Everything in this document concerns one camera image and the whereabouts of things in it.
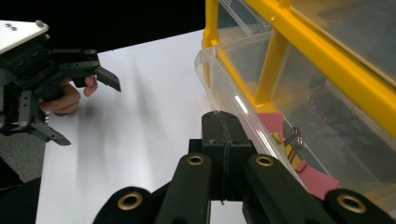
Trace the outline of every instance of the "human hand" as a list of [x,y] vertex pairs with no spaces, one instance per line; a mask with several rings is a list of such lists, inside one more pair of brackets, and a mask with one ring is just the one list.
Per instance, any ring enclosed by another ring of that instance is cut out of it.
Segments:
[[[58,85],[62,97],[53,101],[40,102],[42,110],[51,110],[55,114],[68,114],[78,108],[81,95],[78,90],[70,84],[71,78],[67,78]],[[90,97],[98,88],[98,83],[94,76],[85,77],[86,87],[84,95]]]

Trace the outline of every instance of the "white table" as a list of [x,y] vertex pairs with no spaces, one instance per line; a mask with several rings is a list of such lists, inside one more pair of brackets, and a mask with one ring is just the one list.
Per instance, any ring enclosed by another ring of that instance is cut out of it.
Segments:
[[[121,92],[100,83],[73,115],[50,116],[49,126],[72,145],[47,143],[36,223],[92,223],[117,190],[152,192],[172,179],[212,110],[194,73],[202,33],[99,54]],[[211,223],[245,223],[241,205],[213,202]]]

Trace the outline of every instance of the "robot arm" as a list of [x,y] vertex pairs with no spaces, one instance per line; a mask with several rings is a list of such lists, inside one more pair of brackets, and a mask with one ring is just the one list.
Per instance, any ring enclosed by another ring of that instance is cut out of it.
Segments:
[[47,31],[41,21],[0,21],[0,133],[31,133],[67,146],[70,142],[48,125],[38,100],[60,98],[57,86],[66,77],[80,88],[86,76],[97,76],[116,91],[120,81],[100,65],[94,49],[46,49]]

